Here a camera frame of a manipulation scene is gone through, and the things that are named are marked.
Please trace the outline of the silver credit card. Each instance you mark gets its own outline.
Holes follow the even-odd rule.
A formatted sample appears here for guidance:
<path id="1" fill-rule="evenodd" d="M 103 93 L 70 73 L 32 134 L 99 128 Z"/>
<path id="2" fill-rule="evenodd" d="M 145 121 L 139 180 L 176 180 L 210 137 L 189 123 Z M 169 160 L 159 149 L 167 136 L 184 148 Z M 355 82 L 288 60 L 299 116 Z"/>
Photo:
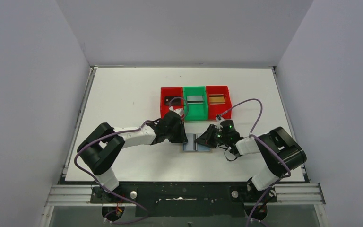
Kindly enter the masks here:
<path id="1" fill-rule="evenodd" d="M 198 152 L 198 144 L 195 142 L 195 139 L 200 136 L 200 134 L 187 133 L 187 143 L 183 145 L 183 151 L 185 152 Z"/>
<path id="2" fill-rule="evenodd" d="M 187 103 L 188 104 L 202 104 L 204 103 L 203 96 L 187 96 Z"/>

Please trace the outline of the beige card holder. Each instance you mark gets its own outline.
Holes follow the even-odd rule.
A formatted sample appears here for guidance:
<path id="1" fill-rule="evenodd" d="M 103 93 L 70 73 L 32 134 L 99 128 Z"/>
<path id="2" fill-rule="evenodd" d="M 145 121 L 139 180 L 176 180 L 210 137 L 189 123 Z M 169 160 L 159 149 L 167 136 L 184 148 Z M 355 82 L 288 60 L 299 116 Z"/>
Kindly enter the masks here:
<path id="1" fill-rule="evenodd" d="M 185 152 L 185 151 L 183 151 L 183 145 L 181 147 L 181 152 L 183 152 L 183 153 L 211 153 L 212 152 L 212 150 L 210 148 L 199 145 L 199 144 L 198 144 L 198 148 L 199 148 L 198 152 Z"/>

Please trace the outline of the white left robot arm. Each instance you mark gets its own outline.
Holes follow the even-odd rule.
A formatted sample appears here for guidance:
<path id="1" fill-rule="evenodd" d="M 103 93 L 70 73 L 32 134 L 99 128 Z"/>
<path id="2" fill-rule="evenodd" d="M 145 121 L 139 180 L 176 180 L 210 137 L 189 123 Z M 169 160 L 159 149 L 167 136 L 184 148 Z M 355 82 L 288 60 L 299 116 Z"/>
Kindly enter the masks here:
<path id="1" fill-rule="evenodd" d="M 168 140 L 183 144 L 188 141 L 184 128 L 184 110 L 170 108 L 164 117 L 146 120 L 139 127 L 115 130 L 104 122 L 79 145 L 74 164 L 103 187 L 102 195 L 110 202 L 121 195 L 120 182 L 112 169 L 123 148 L 155 145 Z"/>

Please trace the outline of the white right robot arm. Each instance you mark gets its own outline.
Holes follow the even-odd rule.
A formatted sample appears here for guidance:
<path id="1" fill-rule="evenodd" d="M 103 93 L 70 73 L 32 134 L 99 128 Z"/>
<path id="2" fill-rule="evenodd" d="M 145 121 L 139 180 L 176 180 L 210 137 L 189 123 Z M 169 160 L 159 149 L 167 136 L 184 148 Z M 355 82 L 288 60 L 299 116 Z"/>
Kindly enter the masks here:
<path id="1" fill-rule="evenodd" d="M 235 129 L 233 120 L 222 120 L 211 124 L 194 142 L 208 148 L 224 146 L 235 157 L 260 153 L 265 166 L 248 179 L 247 196 L 254 202 L 265 197 L 268 187 L 290 177 L 292 170 L 307 161 L 304 150 L 283 127 L 259 136 L 243 137 Z"/>

